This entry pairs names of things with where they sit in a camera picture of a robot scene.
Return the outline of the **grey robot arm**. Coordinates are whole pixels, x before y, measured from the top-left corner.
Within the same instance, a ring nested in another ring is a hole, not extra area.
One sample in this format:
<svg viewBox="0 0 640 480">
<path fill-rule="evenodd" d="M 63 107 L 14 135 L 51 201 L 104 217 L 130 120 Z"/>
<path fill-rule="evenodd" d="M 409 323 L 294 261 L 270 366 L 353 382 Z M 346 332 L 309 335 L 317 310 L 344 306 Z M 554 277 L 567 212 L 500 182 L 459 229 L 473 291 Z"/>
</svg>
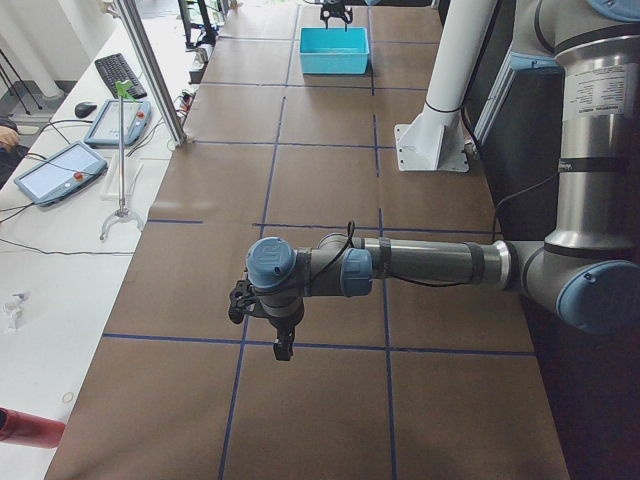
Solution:
<svg viewBox="0 0 640 480">
<path fill-rule="evenodd" d="M 516 290 L 565 323 L 608 333 L 639 320 L 639 268 L 630 259 L 625 184 L 638 153 L 639 5 L 520 1 L 514 66 L 564 72 L 557 220 L 541 241 L 488 245 L 325 236 L 314 249 L 278 237 L 254 243 L 230 293 L 229 318 L 264 318 L 275 357 L 289 360 L 311 296 L 364 296 L 376 278 L 430 287 Z"/>
</svg>

